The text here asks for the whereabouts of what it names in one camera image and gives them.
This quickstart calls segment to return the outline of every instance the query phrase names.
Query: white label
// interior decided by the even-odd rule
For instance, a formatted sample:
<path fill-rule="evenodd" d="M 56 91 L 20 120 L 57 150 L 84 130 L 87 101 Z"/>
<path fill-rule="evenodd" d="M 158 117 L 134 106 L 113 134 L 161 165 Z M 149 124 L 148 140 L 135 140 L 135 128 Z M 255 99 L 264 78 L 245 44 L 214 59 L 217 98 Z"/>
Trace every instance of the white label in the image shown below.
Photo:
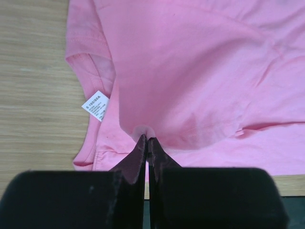
<path fill-rule="evenodd" d="M 91 115 L 102 121 L 107 109 L 109 99 L 100 91 L 97 91 L 87 102 L 81 106 Z"/>

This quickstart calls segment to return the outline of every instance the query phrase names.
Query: pink fabric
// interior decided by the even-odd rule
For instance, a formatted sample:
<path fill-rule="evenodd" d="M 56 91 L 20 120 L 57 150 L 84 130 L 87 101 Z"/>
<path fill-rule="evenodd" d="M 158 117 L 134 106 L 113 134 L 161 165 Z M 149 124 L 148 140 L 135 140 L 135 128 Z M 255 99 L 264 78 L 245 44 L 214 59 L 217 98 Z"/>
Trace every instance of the pink fabric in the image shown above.
<path fill-rule="evenodd" d="M 110 97 L 78 170 L 146 134 L 185 167 L 305 174 L 302 0 L 70 0 L 66 59 L 86 98 Z"/>

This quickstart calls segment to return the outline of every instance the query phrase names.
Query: wooden surface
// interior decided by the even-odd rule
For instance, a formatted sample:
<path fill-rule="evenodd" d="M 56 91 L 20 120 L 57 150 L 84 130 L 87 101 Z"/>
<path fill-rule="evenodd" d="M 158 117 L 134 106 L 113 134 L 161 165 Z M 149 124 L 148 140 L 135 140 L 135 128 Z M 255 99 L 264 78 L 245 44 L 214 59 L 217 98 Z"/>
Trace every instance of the wooden surface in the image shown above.
<path fill-rule="evenodd" d="M 28 169 L 72 170 L 88 114 L 64 61 L 68 0 L 0 0 L 0 196 Z M 305 195 L 305 176 L 275 177 Z"/>

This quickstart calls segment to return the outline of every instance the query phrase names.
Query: pink t-shirt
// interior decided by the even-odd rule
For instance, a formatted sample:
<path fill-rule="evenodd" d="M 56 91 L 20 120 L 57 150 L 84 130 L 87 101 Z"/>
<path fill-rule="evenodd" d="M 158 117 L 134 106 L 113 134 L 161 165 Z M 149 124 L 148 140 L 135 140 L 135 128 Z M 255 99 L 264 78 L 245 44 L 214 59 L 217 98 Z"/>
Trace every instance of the pink t-shirt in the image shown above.
<path fill-rule="evenodd" d="M 70 0 L 66 60 L 110 98 L 78 170 L 146 134 L 184 167 L 305 174 L 303 0 Z"/>

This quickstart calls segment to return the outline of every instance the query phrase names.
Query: wooden table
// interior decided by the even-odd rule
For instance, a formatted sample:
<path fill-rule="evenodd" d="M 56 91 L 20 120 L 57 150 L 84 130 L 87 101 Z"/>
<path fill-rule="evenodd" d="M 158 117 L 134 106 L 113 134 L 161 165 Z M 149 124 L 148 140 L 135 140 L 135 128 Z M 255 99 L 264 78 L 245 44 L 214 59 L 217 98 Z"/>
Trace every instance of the wooden table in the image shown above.
<path fill-rule="evenodd" d="M 0 2 L 0 196 L 28 169 L 72 170 L 87 130 L 81 86 L 64 61 L 68 0 Z M 305 195 L 305 175 L 274 177 Z"/>

